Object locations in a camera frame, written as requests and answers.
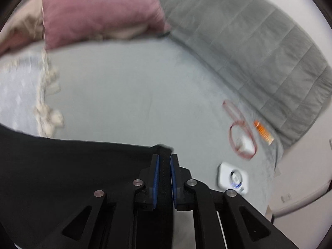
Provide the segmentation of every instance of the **white plastic item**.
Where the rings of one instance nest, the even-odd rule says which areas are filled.
[[[227,162],[223,162],[219,166],[218,186],[223,191],[233,189],[239,194],[245,195],[249,190],[248,173]]]
[[[238,148],[240,152],[245,152],[247,154],[254,154],[256,150],[251,138],[245,135],[241,136],[241,138],[239,139]]]

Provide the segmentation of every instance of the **wall outlet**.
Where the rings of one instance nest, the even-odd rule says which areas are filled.
[[[287,194],[287,195],[283,195],[281,197],[281,200],[283,201],[283,203],[287,202],[287,201],[290,201],[292,199],[292,196],[291,194]]]

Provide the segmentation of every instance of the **black fabric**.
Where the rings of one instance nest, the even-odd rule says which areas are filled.
[[[0,248],[2,249],[16,249],[11,238],[8,236],[3,225],[0,222]]]
[[[171,150],[162,146],[37,138],[0,126],[0,222],[17,245],[34,248],[95,190],[116,201],[124,184],[150,166],[153,154],[168,157],[160,171],[169,171]],[[167,194],[165,185],[158,201]],[[161,218],[172,208],[167,201],[163,205]]]

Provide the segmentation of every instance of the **bedding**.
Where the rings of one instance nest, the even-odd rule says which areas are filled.
[[[47,105],[64,116],[54,138],[152,146],[163,143],[181,166],[211,189],[223,161],[250,176],[246,199],[264,213],[274,168],[283,149],[264,118],[230,90],[188,50],[169,38],[81,42],[48,54],[59,69],[61,91]],[[233,102],[258,145],[249,161],[234,153],[228,138],[234,122],[222,106]],[[254,127],[259,120],[275,137],[269,146]]]
[[[148,30],[147,24],[138,24],[131,27],[120,27],[113,29],[106,29],[103,32],[88,36],[88,39],[102,40],[102,39],[132,39]]]
[[[332,70],[286,14],[265,0],[160,0],[186,45],[277,130],[284,148],[313,125]]]
[[[7,38],[1,41],[0,56],[9,51],[19,50],[30,43],[32,43],[31,38],[19,31],[13,31]]]
[[[134,24],[155,33],[170,29],[158,0],[43,0],[43,23],[47,50]]]
[[[44,51],[25,51],[0,62],[0,123],[29,135],[52,137],[63,126],[58,110],[45,104],[57,74]]]

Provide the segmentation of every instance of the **gray blanket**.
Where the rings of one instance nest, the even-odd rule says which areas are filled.
[[[265,0],[160,0],[172,37],[276,129],[284,148],[313,125],[332,71],[301,28]]]

